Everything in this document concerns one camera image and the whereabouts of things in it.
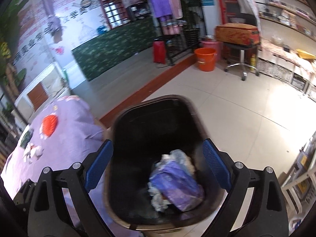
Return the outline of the black metal towel rack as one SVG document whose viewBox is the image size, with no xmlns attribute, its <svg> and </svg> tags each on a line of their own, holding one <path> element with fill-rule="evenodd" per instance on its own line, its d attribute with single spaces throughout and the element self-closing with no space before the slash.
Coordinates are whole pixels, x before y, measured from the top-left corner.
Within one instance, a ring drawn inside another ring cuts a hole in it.
<svg viewBox="0 0 316 237">
<path fill-rule="evenodd" d="M 168 66 L 174 66 L 181 55 L 198 48 L 202 36 L 207 33 L 201 0 L 180 1 L 182 18 L 165 16 L 161 20 L 153 15 L 156 40 L 163 41 Z"/>
</svg>

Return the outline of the red ladder shelf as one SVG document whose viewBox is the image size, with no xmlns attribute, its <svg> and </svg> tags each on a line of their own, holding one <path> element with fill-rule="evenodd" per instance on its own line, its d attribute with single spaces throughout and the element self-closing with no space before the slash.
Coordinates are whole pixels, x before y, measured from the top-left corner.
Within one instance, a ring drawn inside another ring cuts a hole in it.
<svg viewBox="0 0 316 237">
<path fill-rule="evenodd" d="M 222 24 L 227 23 L 231 17 L 241 13 L 238 0 L 218 0 L 218 4 L 220 7 Z"/>
</svg>

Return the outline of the purple floral tablecloth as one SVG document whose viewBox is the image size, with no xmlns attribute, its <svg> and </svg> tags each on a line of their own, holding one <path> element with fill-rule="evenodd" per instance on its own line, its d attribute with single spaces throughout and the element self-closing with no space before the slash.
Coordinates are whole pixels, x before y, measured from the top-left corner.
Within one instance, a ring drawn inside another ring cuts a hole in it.
<svg viewBox="0 0 316 237">
<path fill-rule="evenodd" d="M 58 125 L 51 137 L 40 134 L 42 119 L 49 114 L 58 116 Z M 53 100 L 32 121 L 33 136 L 29 143 L 42 146 L 42 156 L 31 164 L 23 160 L 24 150 L 18 144 L 8 156 L 1 178 L 9 196 L 14 198 L 27 181 L 37 181 L 46 166 L 62 170 L 75 162 L 82 162 L 99 148 L 106 130 L 97 123 L 88 104 L 75 95 Z"/>
</svg>

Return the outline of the brown patterned stool cushion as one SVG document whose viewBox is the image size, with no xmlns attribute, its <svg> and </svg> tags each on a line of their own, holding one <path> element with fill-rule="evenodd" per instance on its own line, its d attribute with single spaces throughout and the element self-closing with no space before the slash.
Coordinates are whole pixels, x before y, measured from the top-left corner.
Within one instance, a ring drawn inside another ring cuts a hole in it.
<svg viewBox="0 0 316 237">
<path fill-rule="evenodd" d="M 215 27 L 218 41 L 252 46 L 260 43 L 260 32 L 256 26 L 239 23 L 226 23 Z"/>
</svg>

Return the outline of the small white crumpled wrapper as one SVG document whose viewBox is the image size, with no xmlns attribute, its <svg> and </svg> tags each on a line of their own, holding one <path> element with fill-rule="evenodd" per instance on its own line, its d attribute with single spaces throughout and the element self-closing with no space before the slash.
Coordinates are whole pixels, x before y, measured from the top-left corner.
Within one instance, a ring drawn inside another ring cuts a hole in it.
<svg viewBox="0 0 316 237">
<path fill-rule="evenodd" d="M 38 160 L 43 154 L 42 146 L 37 146 L 32 143 L 28 143 L 24 150 L 23 160 L 25 163 L 31 164 L 33 161 Z"/>
</svg>

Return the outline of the green patterned counter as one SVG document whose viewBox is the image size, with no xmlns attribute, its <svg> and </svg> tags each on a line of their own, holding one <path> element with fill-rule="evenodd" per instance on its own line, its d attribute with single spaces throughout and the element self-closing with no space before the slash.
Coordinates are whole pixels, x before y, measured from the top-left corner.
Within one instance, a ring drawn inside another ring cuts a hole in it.
<svg viewBox="0 0 316 237">
<path fill-rule="evenodd" d="M 86 79 L 91 81 L 151 47 L 154 38 L 153 20 L 145 18 L 105 32 L 74 48 L 71 53 Z"/>
</svg>

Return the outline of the orange plastic bucket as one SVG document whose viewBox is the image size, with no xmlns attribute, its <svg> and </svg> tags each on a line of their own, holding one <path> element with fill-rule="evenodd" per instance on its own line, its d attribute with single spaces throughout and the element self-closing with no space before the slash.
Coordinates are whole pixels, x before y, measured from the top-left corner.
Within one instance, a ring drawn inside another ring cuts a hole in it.
<svg viewBox="0 0 316 237">
<path fill-rule="evenodd" d="M 211 72 L 215 69 L 217 52 L 214 48 L 198 48 L 194 51 L 198 69 L 204 72 Z"/>
</svg>

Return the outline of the purple hanging towel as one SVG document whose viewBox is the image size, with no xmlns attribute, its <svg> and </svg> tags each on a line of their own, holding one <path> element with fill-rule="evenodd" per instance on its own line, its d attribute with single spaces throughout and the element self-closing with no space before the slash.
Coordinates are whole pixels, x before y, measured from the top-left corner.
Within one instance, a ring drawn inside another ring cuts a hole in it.
<svg viewBox="0 0 316 237">
<path fill-rule="evenodd" d="M 149 0 L 154 10 L 154 16 L 161 18 L 165 16 L 171 16 L 172 10 L 169 4 L 169 0 Z"/>
</svg>

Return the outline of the white swing sofa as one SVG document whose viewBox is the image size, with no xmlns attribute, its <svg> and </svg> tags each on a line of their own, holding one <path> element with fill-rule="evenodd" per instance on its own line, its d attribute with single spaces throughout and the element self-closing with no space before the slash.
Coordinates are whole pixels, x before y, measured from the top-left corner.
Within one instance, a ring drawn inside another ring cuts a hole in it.
<svg viewBox="0 0 316 237">
<path fill-rule="evenodd" d="M 21 92 L 11 113 L 30 122 L 54 99 L 70 95 L 70 87 L 57 62 L 51 63 Z"/>
</svg>

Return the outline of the chrome swivel stool base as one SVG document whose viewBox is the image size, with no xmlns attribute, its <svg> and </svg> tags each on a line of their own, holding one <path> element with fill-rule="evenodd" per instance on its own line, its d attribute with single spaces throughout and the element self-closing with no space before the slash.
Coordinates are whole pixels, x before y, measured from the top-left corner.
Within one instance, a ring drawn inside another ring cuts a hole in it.
<svg viewBox="0 0 316 237">
<path fill-rule="evenodd" d="M 241 75 L 242 81 L 246 81 L 246 79 L 247 79 L 246 68 L 253 69 L 254 74 L 256 76 L 260 76 L 260 73 L 259 73 L 258 69 L 256 68 L 256 66 L 249 65 L 245 62 L 245 52 L 248 50 L 251 50 L 253 48 L 256 48 L 257 45 L 246 46 L 246 45 L 240 45 L 240 44 L 234 44 L 234 43 L 228 43 L 228 42 L 224 42 L 224 45 L 227 46 L 228 48 L 239 50 L 239 62 L 227 65 L 224 68 L 225 72 L 229 72 L 229 70 L 232 67 L 241 66 L 242 67 L 242 75 Z"/>
</svg>

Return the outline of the clear plastic bag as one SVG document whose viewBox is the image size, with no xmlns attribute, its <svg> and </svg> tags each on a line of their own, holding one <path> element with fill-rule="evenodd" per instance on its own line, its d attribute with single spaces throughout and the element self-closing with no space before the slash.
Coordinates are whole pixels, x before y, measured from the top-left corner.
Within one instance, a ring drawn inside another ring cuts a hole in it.
<svg viewBox="0 0 316 237">
<path fill-rule="evenodd" d="M 177 164 L 181 166 L 183 170 L 185 170 L 188 174 L 193 175 L 196 171 L 193 166 L 191 159 L 187 156 L 182 150 L 176 149 L 170 152 L 170 154 L 162 155 L 162 161 L 175 161 Z"/>
</svg>

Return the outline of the red paper bag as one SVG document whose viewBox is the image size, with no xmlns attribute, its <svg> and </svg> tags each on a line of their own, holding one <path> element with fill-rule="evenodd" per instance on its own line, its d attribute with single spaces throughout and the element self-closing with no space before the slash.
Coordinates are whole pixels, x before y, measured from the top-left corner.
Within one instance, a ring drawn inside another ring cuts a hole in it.
<svg viewBox="0 0 316 237">
<path fill-rule="evenodd" d="M 163 41 L 155 40 L 153 42 L 153 62 L 159 64 L 166 63 L 166 48 Z"/>
</svg>

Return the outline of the red telephone booth cabinet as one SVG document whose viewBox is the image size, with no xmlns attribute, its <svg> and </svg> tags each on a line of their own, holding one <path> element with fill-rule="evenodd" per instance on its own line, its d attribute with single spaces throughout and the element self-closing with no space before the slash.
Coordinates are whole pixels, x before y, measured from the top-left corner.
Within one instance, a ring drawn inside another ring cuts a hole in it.
<svg viewBox="0 0 316 237">
<path fill-rule="evenodd" d="M 130 21 L 122 0 L 99 0 L 99 2 L 110 30 Z"/>
</svg>

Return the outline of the green white tissue box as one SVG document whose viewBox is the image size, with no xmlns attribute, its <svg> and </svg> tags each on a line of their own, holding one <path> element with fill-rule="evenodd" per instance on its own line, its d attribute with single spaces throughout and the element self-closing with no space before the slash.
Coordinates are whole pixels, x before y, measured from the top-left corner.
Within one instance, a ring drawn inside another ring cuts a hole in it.
<svg viewBox="0 0 316 237">
<path fill-rule="evenodd" d="M 29 128 L 22 136 L 20 141 L 20 147 L 26 149 L 27 144 L 30 142 L 33 136 L 33 129 Z"/>
</svg>

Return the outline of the purple tissue package bag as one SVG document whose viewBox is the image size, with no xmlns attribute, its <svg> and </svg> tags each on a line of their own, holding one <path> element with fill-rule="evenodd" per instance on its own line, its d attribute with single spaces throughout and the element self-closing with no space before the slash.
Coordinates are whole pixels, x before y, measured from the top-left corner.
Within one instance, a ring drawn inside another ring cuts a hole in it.
<svg viewBox="0 0 316 237">
<path fill-rule="evenodd" d="M 204 200 L 204 190 L 185 167 L 175 160 L 164 161 L 150 175 L 150 183 L 182 212 Z"/>
</svg>

